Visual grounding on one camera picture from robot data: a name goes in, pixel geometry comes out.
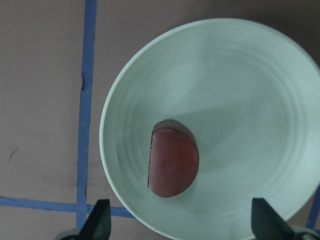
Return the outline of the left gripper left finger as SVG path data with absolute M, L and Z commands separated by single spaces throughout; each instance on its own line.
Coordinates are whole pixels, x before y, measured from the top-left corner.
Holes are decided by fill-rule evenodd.
M 111 235 L 111 207 L 109 199 L 96 202 L 83 228 L 79 240 L 108 240 Z

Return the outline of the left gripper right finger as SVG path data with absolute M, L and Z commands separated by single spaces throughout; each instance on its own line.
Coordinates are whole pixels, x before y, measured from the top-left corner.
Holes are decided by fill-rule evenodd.
M 257 240 L 299 240 L 296 233 L 264 198 L 251 202 L 251 230 Z

